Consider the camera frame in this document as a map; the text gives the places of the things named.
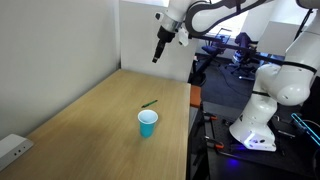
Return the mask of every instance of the robotic arm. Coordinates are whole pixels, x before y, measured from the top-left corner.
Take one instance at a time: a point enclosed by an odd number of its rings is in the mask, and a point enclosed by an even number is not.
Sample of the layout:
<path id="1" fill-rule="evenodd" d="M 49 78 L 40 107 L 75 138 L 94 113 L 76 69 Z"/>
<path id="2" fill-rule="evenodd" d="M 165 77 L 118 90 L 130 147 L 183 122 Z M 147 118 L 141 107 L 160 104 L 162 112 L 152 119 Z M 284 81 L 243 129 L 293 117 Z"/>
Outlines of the robotic arm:
<path id="1" fill-rule="evenodd" d="M 194 37 L 207 33 L 220 22 L 270 0 L 171 0 L 159 29 L 159 43 L 153 62 L 179 31 L 185 19 L 187 31 Z M 296 0 L 302 8 L 319 9 L 320 0 Z M 275 151 L 275 137 L 267 123 L 277 110 L 277 103 L 292 106 L 304 102 L 311 80 L 320 67 L 320 14 L 287 49 L 280 67 L 268 64 L 256 72 L 253 92 L 242 114 L 230 126 L 231 135 L 246 148 Z"/>

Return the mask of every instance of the wooden table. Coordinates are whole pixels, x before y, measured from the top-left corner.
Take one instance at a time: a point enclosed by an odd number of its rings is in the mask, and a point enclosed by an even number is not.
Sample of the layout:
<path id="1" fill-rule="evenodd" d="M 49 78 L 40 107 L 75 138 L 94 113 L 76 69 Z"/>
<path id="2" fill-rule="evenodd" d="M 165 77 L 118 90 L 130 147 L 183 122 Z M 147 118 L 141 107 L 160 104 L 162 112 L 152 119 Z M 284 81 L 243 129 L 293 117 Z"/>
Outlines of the wooden table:
<path id="1" fill-rule="evenodd" d="M 155 99 L 146 139 L 137 114 Z M 28 135 L 0 179 L 185 179 L 189 101 L 190 84 L 118 70 Z"/>

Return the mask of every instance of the electrical outlet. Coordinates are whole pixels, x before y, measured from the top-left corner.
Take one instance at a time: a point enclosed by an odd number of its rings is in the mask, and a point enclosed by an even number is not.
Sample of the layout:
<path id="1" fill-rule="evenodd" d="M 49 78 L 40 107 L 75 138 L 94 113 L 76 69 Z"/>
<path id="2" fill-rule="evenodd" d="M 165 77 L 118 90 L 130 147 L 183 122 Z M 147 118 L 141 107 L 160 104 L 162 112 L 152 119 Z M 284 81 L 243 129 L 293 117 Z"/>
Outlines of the electrical outlet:
<path id="1" fill-rule="evenodd" d="M 0 171 L 33 146 L 33 142 L 15 134 L 0 141 Z"/>

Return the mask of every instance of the pen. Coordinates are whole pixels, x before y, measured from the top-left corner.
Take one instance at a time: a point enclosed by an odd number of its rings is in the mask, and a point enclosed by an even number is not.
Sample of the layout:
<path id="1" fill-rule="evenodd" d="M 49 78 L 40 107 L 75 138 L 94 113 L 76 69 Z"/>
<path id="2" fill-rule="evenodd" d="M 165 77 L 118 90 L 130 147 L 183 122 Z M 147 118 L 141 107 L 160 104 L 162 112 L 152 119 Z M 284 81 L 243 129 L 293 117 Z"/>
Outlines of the pen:
<path id="1" fill-rule="evenodd" d="M 141 108 L 145 108 L 145 107 L 148 107 L 148 106 L 150 106 L 151 104 L 153 104 L 153 103 L 155 103 L 155 102 L 157 102 L 158 100 L 154 100 L 154 101 L 151 101 L 151 102 L 149 102 L 149 103 L 147 103 L 147 104 L 144 104 Z"/>

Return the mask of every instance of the blue cup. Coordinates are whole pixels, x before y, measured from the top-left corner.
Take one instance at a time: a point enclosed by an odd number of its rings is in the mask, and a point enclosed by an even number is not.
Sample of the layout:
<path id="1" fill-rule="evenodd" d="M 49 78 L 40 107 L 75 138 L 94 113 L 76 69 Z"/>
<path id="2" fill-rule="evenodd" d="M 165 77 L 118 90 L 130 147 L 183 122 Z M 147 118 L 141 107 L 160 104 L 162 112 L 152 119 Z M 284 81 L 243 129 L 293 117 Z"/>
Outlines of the blue cup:
<path id="1" fill-rule="evenodd" d="M 140 122 L 140 134 L 144 138 L 148 138 L 153 134 L 154 125 L 158 120 L 158 114 L 153 110 L 143 110 L 138 114 Z"/>

